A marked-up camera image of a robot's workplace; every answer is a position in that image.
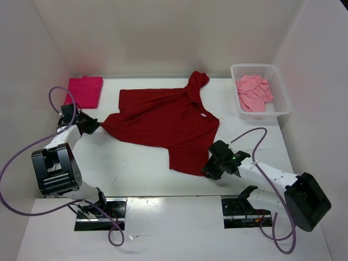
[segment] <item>white wall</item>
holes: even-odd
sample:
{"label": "white wall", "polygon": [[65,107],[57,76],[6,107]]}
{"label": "white wall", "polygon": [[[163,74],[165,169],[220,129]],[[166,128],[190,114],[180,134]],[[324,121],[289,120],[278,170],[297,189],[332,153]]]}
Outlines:
{"label": "white wall", "polygon": [[33,0],[74,74],[229,76],[270,63],[302,0]]}
{"label": "white wall", "polygon": [[322,228],[333,260],[348,260],[348,11],[306,0],[275,64],[293,103],[280,119],[294,171],[312,173],[332,202]]}
{"label": "white wall", "polygon": [[[24,145],[52,133],[58,117],[50,109],[48,90],[66,85],[70,72],[33,4],[0,1],[0,166]],[[59,102],[63,94],[55,95]],[[32,150],[10,166],[1,182],[8,202],[30,212],[38,186]],[[0,259],[15,260],[28,219],[0,204]]]}

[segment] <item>magenta cloth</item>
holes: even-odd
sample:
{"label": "magenta cloth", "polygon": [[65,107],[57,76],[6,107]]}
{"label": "magenta cloth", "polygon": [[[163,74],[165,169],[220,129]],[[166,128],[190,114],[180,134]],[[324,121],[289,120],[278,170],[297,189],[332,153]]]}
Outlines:
{"label": "magenta cloth", "polygon": [[[93,109],[98,107],[102,86],[102,77],[84,76],[82,78],[70,78],[68,90],[82,109]],[[70,103],[72,103],[72,100],[69,95],[66,95],[64,104]]]}
{"label": "magenta cloth", "polygon": [[244,111],[264,112],[266,103],[274,99],[268,80],[259,75],[244,75],[241,80],[236,80],[235,83],[240,106]]}

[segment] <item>laundry basket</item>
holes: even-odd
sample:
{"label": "laundry basket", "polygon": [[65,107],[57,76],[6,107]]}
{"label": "laundry basket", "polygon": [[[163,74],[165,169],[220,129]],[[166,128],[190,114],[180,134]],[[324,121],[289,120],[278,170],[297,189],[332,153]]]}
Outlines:
{"label": "laundry basket", "polygon": [[[235,64],[231,66],[233,89],[237,102],[239,117],[242,119],[271,119],[290,113],[288,93],[281,79],[278,69],[271,64]],[[262,113],[244,111],[238,99],[236,80],[241,80],[244,75],[260,75],[269,81],[274,100],[266,103],[266,110]]]}

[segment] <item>white table surface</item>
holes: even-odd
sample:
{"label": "white table surface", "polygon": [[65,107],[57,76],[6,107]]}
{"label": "white table surface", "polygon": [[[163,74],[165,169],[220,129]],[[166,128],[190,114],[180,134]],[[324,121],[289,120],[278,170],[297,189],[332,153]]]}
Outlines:
{"label": "white table surface", "polygon": [[[38,199],[33,213],[69,201]],[[128,198],[121,247],[109,244],[107,231],[74,232],[75,218],[68,208],[30,217],[17,261],[331,261],[320,226],[311,233],[297,229],[290,255],[281,254],[259,228],[224,229],[220,196]],[[289,222],[282,217],[277,221],[277,235],[283,237]],[[120,242],[119,232],[112,238]],[[290,240],[281,245],[289,249]]]}
{"label": "white table surface", "polygon": [[[119,112],[121,89],[183,88],[187,78],[105,79],[97,109],[84,111],[99,121]],[[286,172],[291,163],[276,119],[268,122],[243,121],[237,116],[231,79],[211,79],[201,89],[204,107],[220,120],[215,140],[230,142],[259,126],[268,129],[257,159]],[[233,148],[251,153],[263,132],[259,130],[236,141]],[[85,182],[99,187],[106,196],[188,196],[239,194],[249,184],[224,174],[220,181],[187,175],[169,169],[167,149],[120,142],[103,128],[84,134],[73,149]]]}

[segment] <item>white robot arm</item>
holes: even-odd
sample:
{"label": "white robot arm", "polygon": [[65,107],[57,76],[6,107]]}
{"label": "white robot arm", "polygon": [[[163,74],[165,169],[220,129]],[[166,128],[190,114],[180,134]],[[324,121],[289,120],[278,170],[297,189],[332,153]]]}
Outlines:
{"label": "white robot arm", "polygon": [[[71,121],[73,104],[61,107],[62,118],[58,123],[59,133]],[[64,196],[73,200],[88,200],[103,208],[106,200],[99,188],[82,181],[80,169],[72,154],[82,134],[92,134],[100,123],[83,112],[67,130],[58,134],[43,149],[32,153],[32,162],[39,189],[44,196]]]}
{"label": "white robot arm", "polygon": [[249,154],[243,151],[233,153],[221,140],[213,143],[209,151],[212,156],[203,168],[207,178],[218,180],[227,172],[248,180],[250,186],[239,195],[240,205],[246,211],[266,209],[273,213],[285,213],[274,188],[256,167],[256,163],[285,200],[297,227],[307,232],[312,231],[331,209],[330,201],[311,174],[305,172],[296,175],[258,161],[255,163]]}

